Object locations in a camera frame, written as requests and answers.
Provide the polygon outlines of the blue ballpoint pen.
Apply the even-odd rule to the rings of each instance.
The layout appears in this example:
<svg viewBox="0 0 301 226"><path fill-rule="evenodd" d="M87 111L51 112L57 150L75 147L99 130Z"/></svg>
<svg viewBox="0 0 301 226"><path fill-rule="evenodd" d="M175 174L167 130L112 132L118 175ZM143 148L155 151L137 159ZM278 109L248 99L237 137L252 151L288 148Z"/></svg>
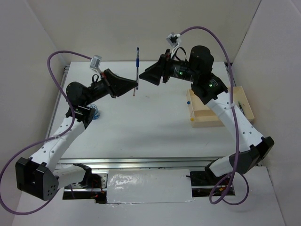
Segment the blue ballpoint pen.
<svg viewBox="0 0 301 226"><path fill-rule="evenodd" d="M140 48L136 48L136 81L139 84Z"/></svg>

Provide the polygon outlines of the green gel pen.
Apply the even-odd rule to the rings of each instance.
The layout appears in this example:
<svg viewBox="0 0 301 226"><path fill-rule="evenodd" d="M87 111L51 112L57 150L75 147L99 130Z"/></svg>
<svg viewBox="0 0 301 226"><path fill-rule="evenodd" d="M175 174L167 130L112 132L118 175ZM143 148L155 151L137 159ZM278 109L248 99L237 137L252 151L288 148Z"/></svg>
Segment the green gel pen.
<svg viewBox="0 0 301 226"><path fill-rule="evenodd" d="M238 106L239 106L239 108L240 108L240 111L243 113L243 114L245 114L244 113L244 110L243 110L243 107L242 107L242 104L238 101Z"/></svg>

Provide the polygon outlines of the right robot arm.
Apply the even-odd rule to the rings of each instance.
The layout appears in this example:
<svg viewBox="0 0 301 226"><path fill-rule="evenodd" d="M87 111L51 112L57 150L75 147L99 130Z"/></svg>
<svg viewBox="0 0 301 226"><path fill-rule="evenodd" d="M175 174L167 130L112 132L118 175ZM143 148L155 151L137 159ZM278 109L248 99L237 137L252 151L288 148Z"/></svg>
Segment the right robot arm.
<svg viewBox="0 0 301 226"><path fill-rule="evenodd" d="M202 103L221 120L232 137L238 141L238 151L210 163L205 168L205 179L217 184L223 175L233 170L247 173L261 162L274 145L271 137L264 137L244 116L222 80L212 73L214 57L205 46L194 46L188 60L174 60L166 50L159 60L140 74L141 80L154 85L166 83L169 78L191 82L191 89Z"/></svg>

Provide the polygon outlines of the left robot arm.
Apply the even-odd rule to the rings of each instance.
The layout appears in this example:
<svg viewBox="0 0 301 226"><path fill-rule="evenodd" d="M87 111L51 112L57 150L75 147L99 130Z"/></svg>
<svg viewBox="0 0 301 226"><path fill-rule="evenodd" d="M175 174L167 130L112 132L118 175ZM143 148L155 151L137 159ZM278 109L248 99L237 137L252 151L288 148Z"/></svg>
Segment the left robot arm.
<svg viewBox="0 0 301 226"><path fill-rule="evenodd" d="M39 199L48 201L57 190L77 183L89 187L95 175L90 167L75 163L66 168L56 169L58 161L72 142L92 122L95 109L89 107L94 101L110 95L119 97L138 85L137 81L122 78L106 69L92 77L89 87L72 82L66 88L66 95L72 103L62 124L54 133L54 139L47 141L28 159L21 157L16 162L17 188Z"/></svg>

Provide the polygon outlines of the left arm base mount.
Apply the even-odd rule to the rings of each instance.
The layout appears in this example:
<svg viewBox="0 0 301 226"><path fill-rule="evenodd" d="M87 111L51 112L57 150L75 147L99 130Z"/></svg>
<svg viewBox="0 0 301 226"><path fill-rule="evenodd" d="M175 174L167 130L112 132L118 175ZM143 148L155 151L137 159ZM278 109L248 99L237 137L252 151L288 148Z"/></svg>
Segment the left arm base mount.
<svg viewBox="0 0 301 226"><path fill-rule="evenodd" d="M96 203L107 203L108 173L95 173L84 164L75 163L76 167L85 171L80 181L74 181L64 187L63 200L86 200L91 199Z"/></svg>

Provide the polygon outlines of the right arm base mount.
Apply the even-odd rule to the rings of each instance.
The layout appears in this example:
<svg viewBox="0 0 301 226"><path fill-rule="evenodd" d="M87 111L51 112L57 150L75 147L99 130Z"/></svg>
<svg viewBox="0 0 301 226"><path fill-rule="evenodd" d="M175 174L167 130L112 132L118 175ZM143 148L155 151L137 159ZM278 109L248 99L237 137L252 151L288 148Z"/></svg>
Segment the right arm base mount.
<svg viewBox="0 0 301 226"><path fill-rule="evenodd" d="M204 171L190 171L187 178L191 182L192 197L209 197L211 190L216 182L209 181ZM221 196L229 184L229 178L223 181L216 189L214 189L213 196Z"/></svg>

